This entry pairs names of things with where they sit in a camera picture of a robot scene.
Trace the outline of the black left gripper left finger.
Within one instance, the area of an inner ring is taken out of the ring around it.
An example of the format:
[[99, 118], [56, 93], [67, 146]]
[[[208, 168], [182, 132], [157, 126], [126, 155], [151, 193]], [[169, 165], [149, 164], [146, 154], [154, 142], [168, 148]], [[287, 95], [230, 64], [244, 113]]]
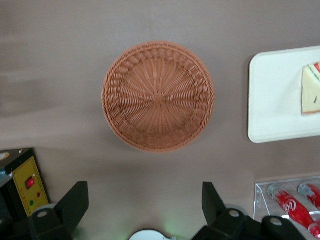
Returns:
[[86, 181], [77, 182], [53, 207], [38, 208], [19, 222], [11, 217], [0, 217], [2, 240], [72, 240], [89, 208], [89, 190]]

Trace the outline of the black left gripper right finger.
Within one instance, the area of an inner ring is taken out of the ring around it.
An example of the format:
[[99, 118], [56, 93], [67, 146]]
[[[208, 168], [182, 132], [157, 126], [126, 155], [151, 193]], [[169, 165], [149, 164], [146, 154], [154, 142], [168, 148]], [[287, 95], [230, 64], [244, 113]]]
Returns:
[[202, 183], [202, 211], [207, 225], [194, 240], [304, 240], [289, 220], [266, 216], [261, 222], [235, 208], [227, 208], [212, 182]]

